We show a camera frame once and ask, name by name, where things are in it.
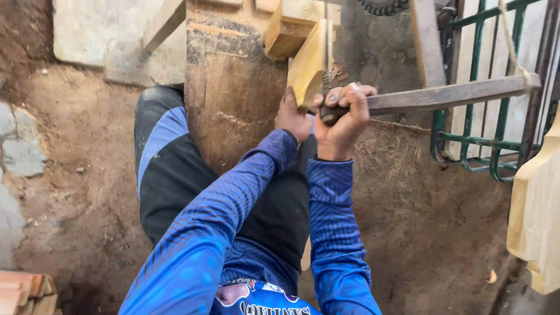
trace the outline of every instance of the soil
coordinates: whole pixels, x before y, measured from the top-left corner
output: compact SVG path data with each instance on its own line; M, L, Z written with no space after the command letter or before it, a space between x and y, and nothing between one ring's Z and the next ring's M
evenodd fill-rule
M55 278L65 315L117 314L151 250L135 189L132 129L140 89L109 85L98 70L57 62L51 16L48 0L0 0L0 77L6 79L0 98L37 118L49 157L41 176L4 175L25 218L37 222L25 228L15 261L19 269ZM361 12L354 17L363 18ZM362 53L350 53L350 73L376 82L358 69L371 67L360 64ZM406 59L400 69L414 64ZM401 80L392 84L381 88L407 88L397 85ZM373 121L356 146L353 209L372 293L384 314L488 314L511 273L505 249L511 186L439 164L429 145L426 129ZM492 269L495 284L486 282ZM310 271L301 277L300 296L316 303Z

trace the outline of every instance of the man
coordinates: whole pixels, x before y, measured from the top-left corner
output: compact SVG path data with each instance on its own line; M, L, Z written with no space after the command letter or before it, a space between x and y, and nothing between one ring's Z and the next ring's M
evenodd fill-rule
M136 172L140 220L155 247L119 313L320 314L296 297L310 236L322 313L381 314L350 194L352 147L375 93L355 83L333 89L326 105L350 111L329 128L298 114L289 87L275 130L218 178L189 134L182 92L144 91ZM316 95L313 106L322 101Z

